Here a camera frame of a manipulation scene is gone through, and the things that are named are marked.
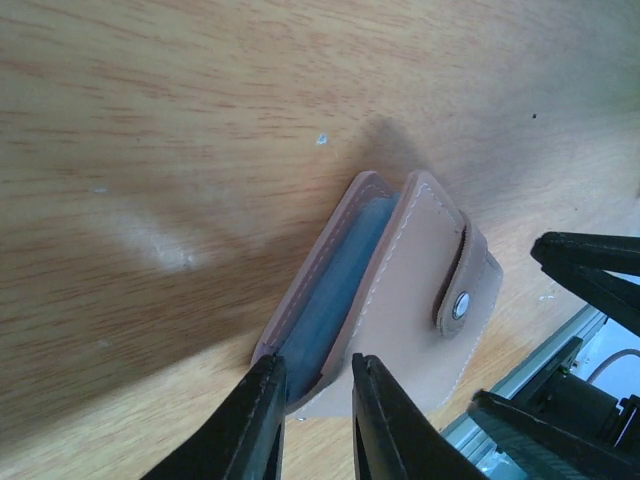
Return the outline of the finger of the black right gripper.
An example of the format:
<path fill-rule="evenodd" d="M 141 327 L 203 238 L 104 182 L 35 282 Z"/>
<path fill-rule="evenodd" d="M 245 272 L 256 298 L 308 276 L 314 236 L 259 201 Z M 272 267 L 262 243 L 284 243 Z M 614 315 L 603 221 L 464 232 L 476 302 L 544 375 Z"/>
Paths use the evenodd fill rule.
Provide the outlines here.
<path fill-rule="evenodd" d="M 589 440 L 480 390 L 472 419 L 532 479 L 637 479 L 639 456 Z"/>
<path fill-rule="evenodd" d="M 542 272 L 566 290 L 639 333 L 639 239 L 569 232 L 547 232 L 531 256 Z"/>

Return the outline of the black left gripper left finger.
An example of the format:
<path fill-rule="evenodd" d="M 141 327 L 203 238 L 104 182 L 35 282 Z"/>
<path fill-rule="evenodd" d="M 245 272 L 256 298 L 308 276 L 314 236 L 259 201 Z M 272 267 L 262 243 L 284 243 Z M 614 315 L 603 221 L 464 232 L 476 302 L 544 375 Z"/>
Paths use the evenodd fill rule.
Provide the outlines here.
<path fill-rule="evenodd" d="M 286 368 L 262 356 L 207 421 L 146 479 L 279 479 Z"/>

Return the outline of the pink leather card holder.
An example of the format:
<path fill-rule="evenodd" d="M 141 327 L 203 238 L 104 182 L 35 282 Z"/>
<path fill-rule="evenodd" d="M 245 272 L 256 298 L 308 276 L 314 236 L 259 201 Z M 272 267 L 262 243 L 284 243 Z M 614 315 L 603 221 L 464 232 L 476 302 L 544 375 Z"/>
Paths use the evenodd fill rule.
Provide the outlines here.
<path fill-rule="evenodd" d="M 427 171 L 395 191 L 359 173 L 261 335 L 298 418 L 346 417 L 351 359 L 379 357 L 423 412 L 456 390 L 503 278 L 485 236 Z"/>

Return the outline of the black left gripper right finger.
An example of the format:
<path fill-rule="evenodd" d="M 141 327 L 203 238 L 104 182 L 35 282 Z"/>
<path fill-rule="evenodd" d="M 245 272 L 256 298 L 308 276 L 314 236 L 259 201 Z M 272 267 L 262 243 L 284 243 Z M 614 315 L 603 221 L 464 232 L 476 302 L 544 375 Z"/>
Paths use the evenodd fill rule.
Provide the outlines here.
<path fill-rule="evenodd" d="M 429 423 L 384 363 L 352 357 L 353 451 L 358 479 L 483 479 Z"/>

